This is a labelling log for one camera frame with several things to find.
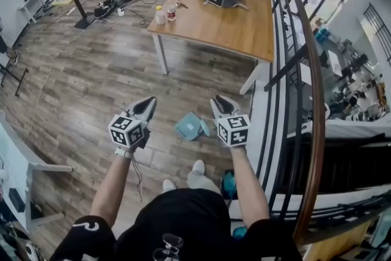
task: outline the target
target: small bottle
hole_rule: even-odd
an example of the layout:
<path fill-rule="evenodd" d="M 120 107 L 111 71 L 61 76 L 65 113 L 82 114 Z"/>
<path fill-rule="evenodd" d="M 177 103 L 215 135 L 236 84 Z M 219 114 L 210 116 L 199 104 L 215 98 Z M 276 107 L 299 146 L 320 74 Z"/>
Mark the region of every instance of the small bottle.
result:
<path fill-rule="evenodd" d="M 169 21 L 175 21 L 177 16 L 175 15 L 175 3 L 174 0 L 169 0 L 167 5 L 167 19 Z"/>
<path fill-rule="evenodd" d="M 156 6 L 156 24 L 163 25 L 166 23 L 166 14 L 161 10 L 161 6 Z"/>

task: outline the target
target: staircase railing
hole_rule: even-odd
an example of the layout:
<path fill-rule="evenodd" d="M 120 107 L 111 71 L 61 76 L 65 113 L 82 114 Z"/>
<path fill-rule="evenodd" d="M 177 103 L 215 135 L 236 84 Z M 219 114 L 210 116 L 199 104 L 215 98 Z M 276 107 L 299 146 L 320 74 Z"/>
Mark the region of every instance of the staircase railing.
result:
<path fill-rule="evenodd" d="M 323 82 L 321 76 L 320 60 L 318 57 L 318 52 L 316 48 L 315 38 L 311 29 L 310 21 L 305 12 L 304 5 L 301 0 L 293 0 L 296 4 L 298 10 L 298 18 L 301 23 L 302 32 L 305 38 L 306 49 L 300 47 L 298 42 L 298 35 L 296 33 L 296 26 L 294 23 L 294 17 L 290 9 L 288 0 L 272 0 L 272 12 L 274 18 L 274 25 L 276 29 L 276 68 L 277 73 L 272 75 L 272 67 L 270 72 L 270 80 L 267 85 L 265 85 L 265 92 L 268 92 L 268 107 L 266 110 L 266 125 L 265 132 L 263 135 L 263 142 L 261 147 L 260 159 L 257 168 L 257 176 L 259 178 L 261 167 L 263 165 L 263 157 L 265 154 L 266 141 L 268 138 L 268 128 L 269 128 L 269 118 L 270 118 L 270 106 L 271 106 L 271 92 L 272 88 L 276 85 L 276 107 L 279 107 L 279 94 L 280 94 L 280 80 L 285 77 L 287 92 L 285 96 L 285 115 L 283 123 L 283 133 L 282 133 L 282 143 L 281 143 L 281 153 L 279 156 L 279 161 L 277 165 L 277 176 L 274 181 L 271 197 L 269 199 L 269 207 L 272 210 L 276 194 L 277 194 L 277 184 L 282 179 L 281 171 L 279 169 L 284 168 L 284 163 L 286 162 L 286 146 L 287 146 L 287 131 L 288 131 L 288 120 L 289 120 L 289 105 L 290 105 L 290 73 L 296 72 L 297 80 L 297 114 L 296 114 L 296 140 L 294 143 L 294 156 L 293 156 L 293 166 L 291 167 L 290 172 L 290 184 L 292 188 L 289 187 L 284 202 L 282 205 L 281 211 L 279 211 L 279 219 L 285 220 L 287 216 L 288 205 L 290 203 L 291 195 L 293 192 L 293 182 L 296 179 L 296 174 L 298 173 L 298 160 L 300 158 L 300 144 L 301 144 L 301 125 L 302 125 L 302 78 L 301 78 L 301 62 L 303 59 L 307 59 L 310 68 L 311 76 L 311 85 L 312 85 L 312 116 L 313 116 L 313 132 L 311 140 L 311 161 L 309 172 L 307 176 L 307 185 L 305 192 L 303 194 L 299 210 L 297 212 L 297 219 L 294 225 L 293 237 L 296 242 L 300 243 L 303 239 L 303 236 L 307 232 L 310 219 L 312 216 L 313 208 L 316 201 L 316 195 L 318 193 L 318 188 L 320 184 L 320 177 L 323 164 L 323 153 L 324 153 L 324 92 L 323 92 Z M 284 21 L 285 11 L 289 22 Z M 288 24 L 290 25 L 291 34 L 287 34 Z M 282 36 L 283 45 L 280 44 L 280 36 Z M 293 46 L 288 47 L 288 38 L 292 37 Z M 282 51 L 285 54 L 285 65 L 280 68 L 280 52 Z M 277 120 L 278 115 L 274 116 L 273 125 L 272 125 L 272 134 L 271 134 L 271 148 L 269 150 L 269 158 L 266 162 L 265 176 L 263 177 L 263 188 L 266 189 L 266 184 L 268 182 L 268 173 L 271 168 L 271 163 L 273 159 L 273 151 L 275 145 L 275 136 L 277 131 Z"/>

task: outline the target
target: plastic bottle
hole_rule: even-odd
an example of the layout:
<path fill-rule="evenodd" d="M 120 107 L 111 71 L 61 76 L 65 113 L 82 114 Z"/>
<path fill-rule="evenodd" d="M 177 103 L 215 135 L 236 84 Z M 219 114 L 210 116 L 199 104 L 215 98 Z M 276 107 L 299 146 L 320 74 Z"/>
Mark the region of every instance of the plastic bottle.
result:
<path fill-rule="evenodd" d="M 166 23 L 166 14 L 161 10 L 161 6 L 156 6 L 156 24 L 163 25 Z"/>
<path fill-rule="evenodd" d="M 175 21 L 177 18 L 175 14 L 175 3 L 174 0 L 169 0 L 169 3 L 167 5 L 167 19 L 169 21 Z"/>

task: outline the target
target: floor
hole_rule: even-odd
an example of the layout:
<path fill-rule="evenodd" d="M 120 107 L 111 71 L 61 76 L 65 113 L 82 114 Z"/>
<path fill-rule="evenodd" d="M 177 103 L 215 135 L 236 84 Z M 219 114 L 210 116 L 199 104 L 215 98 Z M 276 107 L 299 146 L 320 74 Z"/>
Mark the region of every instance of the floor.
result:
<path fill-rule="evenodd" d="M 81 3 L 86 11 L 92 11 L 100 1 Z M 130 7 L 151 20 L 156 4 L 136 2 Z M 194 161 L 204 160 L 207 176 L 219 183 L 224 171 L 232 168 L 227 151 L 216 137 L 184 141 L 174 132 L 174 125 L 194 111 L 212 127 L 209 98 L 216 94 L 232 97 L 249 112 L 250 93 L 241 97 L 239 89 L 254 68 L 254 62 L 246 57 L 181 40 L 164 40 L 170 73 L 163 76 L 147 32 L 148 23 L 141 25 L 141 18 L 130 11 L 116 23 L 98 21 L 68 48 L 63 41 L 80 34 L 73 27 L 79 20 L 78 11 L 65 14 L 70 8 L 53 8 L 52 15 L 28 27 L 19 41 L 21 59 L 13 71 L 21 75 L 26 67 L 29 69 L 20 98 L 14 97 L 13 79 L 7 78 L 0 89 L 0 109 L 6 111 L 11 124 L 24 128 L 26 133 L 21 136 L 36 154 L 48 162 L 74 167 L 71 174 L 34 176 L 33 197 L 44 213 L 65 213 L 64 219 L 41 226 L 32 234 L 47 257 L 75 219 L 88 214 L 113 159 L 107 125 L 134 100 L 154 95 L 158 107 L 150 123 L 150 140 L 144 150 L 136 152 L 143 171 L 142 203 L 131 168 L 114 227 L 117 235 L 161 192 L 165 178 L 185 187 Z M 109 19 L 114 21 L 116 16 L 113 13 Z"/>

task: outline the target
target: wooden table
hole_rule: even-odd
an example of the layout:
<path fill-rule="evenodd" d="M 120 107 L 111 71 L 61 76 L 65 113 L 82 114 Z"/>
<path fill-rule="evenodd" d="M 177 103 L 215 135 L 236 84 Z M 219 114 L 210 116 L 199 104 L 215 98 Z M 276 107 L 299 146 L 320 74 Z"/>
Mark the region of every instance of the wooden table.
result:
<path fill-rule="evenodd" d="M 17 135 L 5 119 L 4 111 L 0 111 L 0 185 L 2 198 L 23 228 L 30 232 L 35 226 L 55 221 L 64 217 L 63 213 L 32 219 L 31 191 L 33 171 L 71 172 L 71 166 L 48 164 L 41 160 Z M 16 209 L 10 190 L 16 190 L 24 208 Z"/>
<path fill-rule="evenodd" d="M 204 5 L 204 0 L 180 0 L 189 8 L 177 8 L 177 19 L 157 25 L 153 20 L 148 28 L 152 33 L 163 74 L 168 74 L 161 36 L 189 40 L 242 54 L 256 60 L 273 62 L 274 37 L 271 0 L 242 0 L 243 8 L 219 8 Z M 260 64 L 244 83 L 244 95 L 258 78 Z"/>
<path fill-rule="evenodd" d="M 87 12 L 87 13 L 84 12 L 83 7 L 81 6 L 79 0 L 54 0 L 51 4 L 53 6 L 66 6 L 70 4 L 72 1 L 75 2 L 76 7 L 79 9 L 79 12 L 82 17 L 81 20 L 75 24 L 75 28 L 86 29 L 95 20 L 95 17 L 93 15 L 93 12 Z"/>
<path fill-rule="evenodd" d="M 32 0 L 27 0 L 25 1 L 22 5 L 18 6 L 18 10 L 20 11 L 23 11 L 27 17 L 27 22 L 30 22 L 30 20 L 32 20 L 34 23 L 37 23 L 37 20 L 34 18 L 34 14 L 32 14 L 28 8 L 28 4 L 31 2 Z M 41 3 L 42 5 L 45 4 L 47 0 L 41 0 Z"/>

